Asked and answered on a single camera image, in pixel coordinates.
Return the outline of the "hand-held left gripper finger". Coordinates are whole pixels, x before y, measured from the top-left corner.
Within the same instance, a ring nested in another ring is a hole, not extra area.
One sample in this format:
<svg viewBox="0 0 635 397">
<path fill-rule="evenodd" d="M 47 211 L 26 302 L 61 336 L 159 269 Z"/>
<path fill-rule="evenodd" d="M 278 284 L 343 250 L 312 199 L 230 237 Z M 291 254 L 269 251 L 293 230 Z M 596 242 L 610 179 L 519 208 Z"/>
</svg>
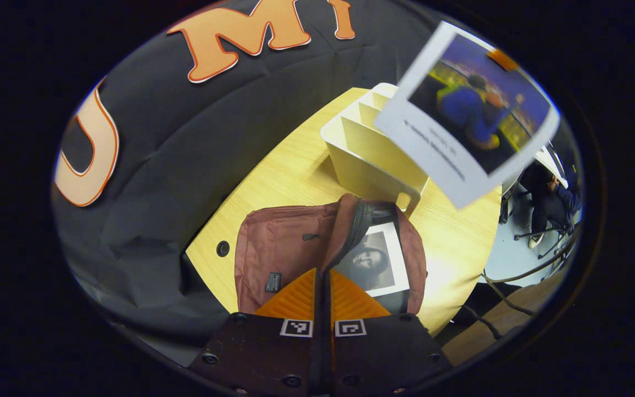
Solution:
<svg viewBox="0 0 635 397">
<path fill-rule="evenodd" d="M 189 371 L 232 395 L 308 395 L 320 383 L 322 277 L 310 269 L 252 313 L 230 314 Z"/>
<path fill-rule="evenodd" d="M 328 273 L 326 362 L 332 395 L 411 395 L 452 369 L 415 314 L 391 314 L 355 282 Z"/>
</svg>

